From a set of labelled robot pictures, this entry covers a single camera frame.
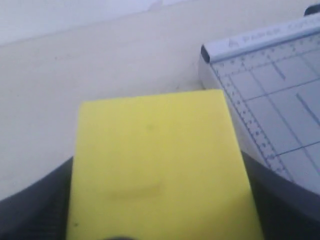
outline yellow sponge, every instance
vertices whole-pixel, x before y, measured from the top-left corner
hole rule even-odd
[[[68,240],[262,240],[220,90],[84,103]]]

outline wall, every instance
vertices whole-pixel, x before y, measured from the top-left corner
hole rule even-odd
[[[0,0],[0,45],[187,0]]]

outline cutting board grid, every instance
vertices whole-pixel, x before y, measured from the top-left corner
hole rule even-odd
[[[211,68],[257,160],[320,193],[320,33],[212,62]]]

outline tabletop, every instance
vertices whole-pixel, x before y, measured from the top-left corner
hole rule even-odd
[[[202,88],[203,43],[292,20],[314,0],[195,0],[0,47],[0,200],[74,153],[86,100]]]

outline table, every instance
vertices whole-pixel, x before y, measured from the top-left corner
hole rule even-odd
[[[0,201],[73,155],[81,102],[201,89],[202,43],[301,17],[314,2],[187,1],[0,47]]]

